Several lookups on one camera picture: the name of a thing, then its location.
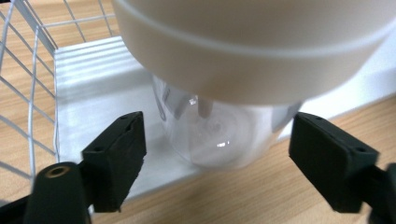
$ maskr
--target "clamp jaw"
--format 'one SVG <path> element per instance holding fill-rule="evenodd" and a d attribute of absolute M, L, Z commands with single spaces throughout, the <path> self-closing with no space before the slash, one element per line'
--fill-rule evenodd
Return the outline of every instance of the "clamp jaw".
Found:
<path fill-rule="evenodd" d="M 372 208 L 369 223 L 396 223 L 396 163 L 375 166 L 379 153 L 326 119 L 298 113 L 290 157 L 334 211 Z"/>
<path fill-rule="evenodd" d="M 31 195 L 0 208 L 0 223 L 91 223 L 95 212 L 120 211 L 146 155 L 143 113 L 116 119 L 84 150 L 80 164 L 42 170 Z"/>

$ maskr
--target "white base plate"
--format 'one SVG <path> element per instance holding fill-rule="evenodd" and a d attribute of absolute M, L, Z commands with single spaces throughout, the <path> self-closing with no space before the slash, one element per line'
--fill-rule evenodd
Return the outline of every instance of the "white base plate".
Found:
<path fill-rule="evenodd" d="M 348 83 L 304 104 L 301 111 L 333 118 L 396 92 L 396 33 Z M 200 173 L 167 143 L 149 72 L 120 37 L 61 48 L 55 54 L 61 161 L 80 151 L 119 116 L 143 111 L 148 155 L 130 198 Z M 289 124 L 279 138 L 290 135 Z"/>

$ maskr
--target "metal wire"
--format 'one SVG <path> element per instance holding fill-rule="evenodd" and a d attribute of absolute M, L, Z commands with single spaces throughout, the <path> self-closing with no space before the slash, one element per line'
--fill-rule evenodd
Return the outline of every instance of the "metal wire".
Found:
<path fill-rule="evenodd" d="M 11 2 L 11 4 L 9 5 L 9 9 L 8 9 L 8 16 L 4 20 L 2 40 L 0 43 L 0 62 L 1 62 L 0 63 L 0 76 L 1 76 L 1 71 L 2 71 L 3 59 L 4 59 L 4 51 L 5 51 L 6 43 L 7 43 L 8 25 L 9 25 L 9 20 L 11 19 L 13 10 L 14 10 L 14 2 Z"/>
<path fill-rule="evenodd" d="M 110 24 L 108 24 L 108 20 L 107 20 L 107 17 L 106 17 L 105 9 L 103 8 L 102 0 L 98 0 L 98 2 L 99 2 L 100 9 L 102 10 L 102 14 L 105 17 L 107 30 L 110 33 L 110 35 L 113 36 L 113 32 L 111 32 L 111 29 L 110 29 Z"/>
<path fill-rule="evenodd" d="M 0 18 L 4 21 L 4 26 L 3 26 L 3 31 L 2 31 L 2 38 L 0 40 L 0 84 L 4 84 L 8 90 L 11 90 L 11 94 L 15 94 L 17 97 L 21 98 L 24 103 L 28 105 L 28 114 L 27 114 L 27 132 L 19 126 L 18 122 L 14 122 L 7 117 L 3 116 L 0 114 L 0 121 L 5 123 L 8 127 L 10 127 L 12 130 L 16 131 L 16 135 L 22 136 L 24 139 L 26 139 L 28 143 L 28 153 L 29 153 L 29 169 L 30 169 L 30 174 L 27 174 L 24 172 L 22 169 L 19 169 L 19 167 L 13 166 L 11 163 L 8 164 L 7 162 L 0 161 L 0 168 L 5 169 L 9 172 L 11 172 L 14 175 L 21 176 L 24 179 L 30 179 L 31 182 L 34 182 L 35 179 L 35 173 L 36 173 L 36 150 L 39 148 L 43 149 L 44 151 L 48 152 L 51 156 L 54 156 L 56 161 L 60 161 L 60 153 L 59 153 L 59 127 L 58 127 L 58 112 L 57 112 L 57 100 L 56 100 L 56 93 L 57 93 L 57 78 L 56 78 L 56 71 L 54 69 L 51 69 L 51 66 L 46 63 L 46 60 L 44 58 L 40 57 L 37 55 L 39 48 L 41 46 L 44 46 L 44 48 L 47 49 L 49 55 L 52 57 L 52 60 L 55 62 L 55 51 L 58 49 L 58 44 L 56 41 L 53 39 L 53 37 L 50 34 L 50 28 L 51 27 L 60 27 L 60 26 L 65 26 L 67 24 L 75 24 L 79 35 L 82 38 L 83 42 L 87 42 L 86 36 L 84 35 L 84 31 L 81 29 L 80 24 L 82 22 L 87 22 L 87 21 L 104 21 L 106 23 L 106 28 L 108 30 L 108 36 L 111 37 L 113 36 L 113 31 L 111 30 L 109 18 L 114 18 L 114 14 L 107 14 L 105 11 L 104 3 L 103 0 L 98 0 L 97 4 L 99 5 L 100 8 L 100 13 L 97 16 L 92 16 L 89 18 L 82 18 L 82 19 L 76 19 L 78 15 L 76 15 L 72 8 L 70 7 L 69 3 L 67 0 L 63 0 L 65 7 L 67 8 L 68 13 L 70 14 L 72 20 L 71 21 L 59 21 L 59 22 L 54 22 L 54 23 L 49 23 L 45 24 L 43 21 L 40 19 L 39 14 L 35 10 L 34 6 L 32 6 L 28 0 L 13 0 L 9 4 L 9 8 L 7 10 L 7 15 L 3 14 L 3 12 L 0 11 Z M 12 24 L 11 22 L 11 17 L 14 12 L 14 8 L 16 8 L 21 15 L 24 17 L 26 24 L 30 26 L 32 29 L 32 32 L 35 34 L 35 40 L 33 46 L 29 44 L 29 41 L 27 41 L 23 34 L 24 32 L 19 31 L 19 24 Z M 28 65 L 24 64 L 23 60 L 20 59 L 17 55 L 14 54 L 13 48 L 9 48 L 7 46 L 7 38 L 10 35 L 10 32 L 18 38 L 22 42 L 22 46 L 25 46 L 27 50 L 32 53 L 32 63 L 28 63 Z M 12 60 L 13 62 L 16 63 L 16 65 L 21 68 L 21 71 L 23 73 L 26 73 L 30 77 L 30 96 L 25 96 L 23 94 L 23 91 L 19 90 L 18 87 L 14 86 L 12 83 L 10 83 L 7 78 L 8 76 L 2 76 L 2 73 L 4 72 L 3 69 L 3 61 L 5 59 L 5 55 L 9 56 L 8 59 Z M 54 79 L 54 87 L 53 91 L 50 90 L 48 86 L 46 86 L 45 82 L 43 83 L 38 77 L 37 69 L 38 66 L 42 65 L 44 67 L 44 72 L 48 74 L 48 76 L 53 77 Z M 43 92 L 46 93 L 49 97 L 49 99 L 53 99 L 55 103 L 55 110 L 54 112 L 54 118 L 51 117 L 48 112 L 45 112 L 43 108 L 40 108 L 35 104 L 35 97 L 37 96 L 35 89 L 37 87 L 42 88 L 44 90 Z M 43 142 L 38 141 L 35 139 L 34 136 L 34 130 L 35 130 L 35 116 L 34 113 L 35 111 L 38 113 L 39 116 L 42 116 L 45 118 L 45 120 L 49 121 L 50 124 L 53 125 L 53 136 L 52 136 L 52 144 L 51 146 L 53 149 L 49 148 L 46 146 Z"/>
<path fill-rule="evenodd" d="M 72 17 L 73 21 L 75 21 L 75 20 L 76 20 L 76 17 L 74 16 L 73 11 L 72 11 L 72 9 L 71 9 L 70 6 L 69 6 L 69 3 L 68 3 L 66 0 L 64 0 L 64 4 L 66 5 L 67 10 L 69 11 L 69 14 L 70 14 L 70 16 Z M 76 21 L 75 24 L 76 24 L 76 27 L 77 27 L 77 29 L 78 29 L 79 34 L 80 34 L 81 37 L 82 37 L 82 40 L 84 40 L 84 42 L 87 42 L 87 40 L 85 39 L 84 34 L 83 34 L 82 31 L 81 31 L 81 28 L 80 28 L 79 25 L 78 25 L 78 22 Z"/>

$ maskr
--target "white wire rack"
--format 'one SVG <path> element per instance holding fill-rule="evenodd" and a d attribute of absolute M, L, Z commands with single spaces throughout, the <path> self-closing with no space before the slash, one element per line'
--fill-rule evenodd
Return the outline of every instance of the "white wire rack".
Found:
<path fill-rule="evenodd" d="M 15 0 L 0 9 L 1 205 L 29 193 L 36 172 L 60 159 L 55 51 L 117 35 L 118 26 L 107 0 Z"/>

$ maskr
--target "transparent plastic container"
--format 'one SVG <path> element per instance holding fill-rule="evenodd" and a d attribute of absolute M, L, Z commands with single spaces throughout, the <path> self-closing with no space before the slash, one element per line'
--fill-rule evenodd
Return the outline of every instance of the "transparent plastic container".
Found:
<path fill-rule="evenodd" d="M 233 169 L 258 159 L 302 103 L 229 105 L 181 91 L 153 76 L 153 89 L 172 147 L 204 168 Z"/>

